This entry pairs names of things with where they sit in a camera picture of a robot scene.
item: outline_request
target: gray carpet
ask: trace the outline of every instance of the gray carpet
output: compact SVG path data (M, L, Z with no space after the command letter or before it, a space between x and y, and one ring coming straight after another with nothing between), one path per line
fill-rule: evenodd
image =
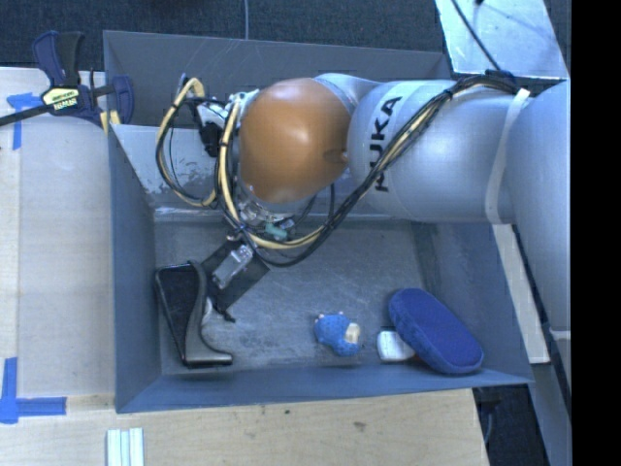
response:
M572 0L544 0L571 71ZM248 0L249 37L298 43L444 51L434 0ZM105 29L242 38L243 0L0 0L0 65L33 66L41 33L86 35L80 69L104 69ZM526 386L475 393L492 466L547 466Z

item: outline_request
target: blue sponge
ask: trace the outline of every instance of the blue sponge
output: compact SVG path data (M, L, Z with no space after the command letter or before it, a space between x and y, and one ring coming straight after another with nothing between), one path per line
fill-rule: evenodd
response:
M436 371L470 373L483 362L480 344L430 293L420 288L399 290L390 299L388 312L401 338Z
M321 315L314 323L314 334L320 344L331 347L341 357L355 355L360 350L360 344L355 340L348 341L347 328L353 327L354 332L359 332L356 323L352 323L343 313L337 315Z

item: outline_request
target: small toy figure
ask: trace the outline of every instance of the small toy figure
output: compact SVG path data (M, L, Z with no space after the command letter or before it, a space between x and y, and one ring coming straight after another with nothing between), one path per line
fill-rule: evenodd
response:
M320 344L331 347L336 355L347 357L360 350L360 326L343 313L319 315L314 321L314 334Z

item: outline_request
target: black and yellow clamp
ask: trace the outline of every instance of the black and yellow clamp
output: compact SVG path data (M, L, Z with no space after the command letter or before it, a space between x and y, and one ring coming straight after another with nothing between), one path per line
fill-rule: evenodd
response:
M134 92L128 76L114 76L110 84L95 87L93 72L90 87L82 84L77 58L84 39L81 32L48 31L33 44L37 66L49 79L49 89L41 94L41 105L0 117L0 126L39 116L71 116L86 119L108 132L110 120L127 124L134 112ZM114 108L104 111L97 99L114 95Z

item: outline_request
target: gray bin floor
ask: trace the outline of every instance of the gray bin floor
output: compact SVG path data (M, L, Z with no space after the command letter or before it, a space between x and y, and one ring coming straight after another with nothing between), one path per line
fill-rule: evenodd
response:
M157 266L205 260L222 245L227 230L212 222L157 222ZM377 333L392 324L388 300L404 287L423 287L411 223L346 221L303 262L272 268L229 309L236 322L214 313L213 346L234 354L231 366L186 369L160 311L162 373L378 364ZM363 347L354 357L338 357L314 337L317 316L338 311L361 327Z

